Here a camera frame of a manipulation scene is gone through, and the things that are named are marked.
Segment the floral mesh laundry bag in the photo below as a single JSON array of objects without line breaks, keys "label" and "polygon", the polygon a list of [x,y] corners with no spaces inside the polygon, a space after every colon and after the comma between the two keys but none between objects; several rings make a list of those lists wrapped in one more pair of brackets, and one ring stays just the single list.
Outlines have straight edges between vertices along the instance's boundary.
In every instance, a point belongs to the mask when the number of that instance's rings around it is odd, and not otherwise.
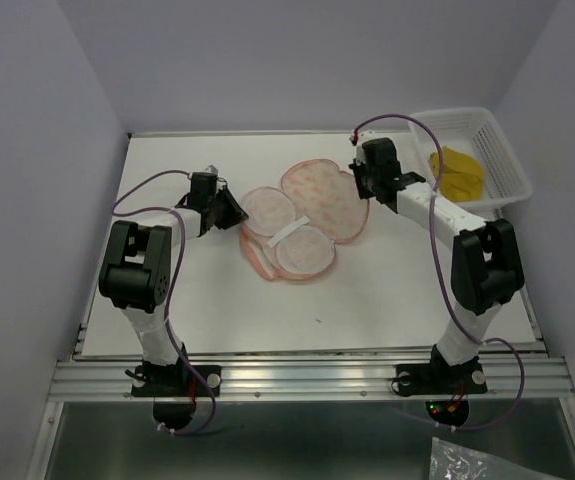
[{"label": "floral mesh laundry bag", "polygon": [[277,187],[249,191],[241,205],[240,246],[256,273],[268,281],[304,282],[332,268],[337,247],[363,232],[370,204],[352,174],[330,159],[289,168]]}]

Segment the yellow bra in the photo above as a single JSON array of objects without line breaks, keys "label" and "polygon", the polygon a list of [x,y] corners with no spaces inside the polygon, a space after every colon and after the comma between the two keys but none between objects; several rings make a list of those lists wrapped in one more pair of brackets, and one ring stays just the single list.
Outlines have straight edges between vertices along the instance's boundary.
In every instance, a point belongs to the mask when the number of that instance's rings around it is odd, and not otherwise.
[{"label": "yellow bra", "polygon": [[443,173],[439,190],[448,200],[471,202],[482,199],[485,172],[482,166],[470,155],[442,148]]}]

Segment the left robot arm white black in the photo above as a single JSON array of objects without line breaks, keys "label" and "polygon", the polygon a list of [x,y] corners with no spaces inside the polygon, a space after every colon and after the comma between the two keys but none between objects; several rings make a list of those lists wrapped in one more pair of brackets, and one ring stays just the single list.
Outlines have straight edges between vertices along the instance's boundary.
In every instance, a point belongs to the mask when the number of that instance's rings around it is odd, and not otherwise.
[{"label": "left robot arm white black", "polygon": [[[165,175],[182,175],[189,191],[172,206],[123,211],[129,196]],[[209,166],[188,173],[166,170],[132,187],[115,202],[114,222],[98,279],[100,294],[128,319],[142,348],[143,364],[157,367],[155,382],[166,393],[189,382],[188,358],[169,320],[171,296],[186,243],[212,228],[228,230],[248,219],[227,181]]]}]

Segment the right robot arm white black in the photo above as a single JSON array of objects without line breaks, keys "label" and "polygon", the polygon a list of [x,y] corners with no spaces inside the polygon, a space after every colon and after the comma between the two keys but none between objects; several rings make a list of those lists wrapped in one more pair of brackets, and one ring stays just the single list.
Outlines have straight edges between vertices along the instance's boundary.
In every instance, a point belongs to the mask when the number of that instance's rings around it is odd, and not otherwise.
[{"label": "right robot arm white black", "polygon": [[436,194],[419,174],[404,173],[389,138],[358,141],[350,169],[360,198],[374,198],[429,232],[451,320],[427,378],[449,390],[463,378],[461,365],[478,355],[494,317],[524,286],[514,228],[506,220],[475,215]]}]

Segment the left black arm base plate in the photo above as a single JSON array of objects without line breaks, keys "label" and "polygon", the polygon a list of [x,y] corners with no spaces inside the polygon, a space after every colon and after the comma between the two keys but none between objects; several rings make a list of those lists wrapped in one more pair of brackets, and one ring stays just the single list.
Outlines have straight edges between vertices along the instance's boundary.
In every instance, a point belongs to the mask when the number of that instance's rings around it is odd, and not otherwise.
[{"label": "left black arm base plate", "polygon": [[208,398],[220,395],[222,369],[218,365],[195,366],[196,373],[178,360],[175,365],[159,366],[141,362],[125,374],[131,380],[131,395],[136,398]]}]

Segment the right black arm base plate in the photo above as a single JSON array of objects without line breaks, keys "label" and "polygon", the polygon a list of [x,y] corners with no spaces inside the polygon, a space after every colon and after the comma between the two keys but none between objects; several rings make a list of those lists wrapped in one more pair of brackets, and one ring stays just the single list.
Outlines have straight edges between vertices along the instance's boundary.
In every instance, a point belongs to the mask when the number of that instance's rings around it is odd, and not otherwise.
[{"label": "right black arm base plate", "polygon": [[426,364],[398,364],[395,366],[395,390],[403,397],[411,396],[451,396],[454,393],[480,395],[488,391],[486,381],[474,381],[475,373],[482,374],[478,363],[472,366],[436,366]]}]

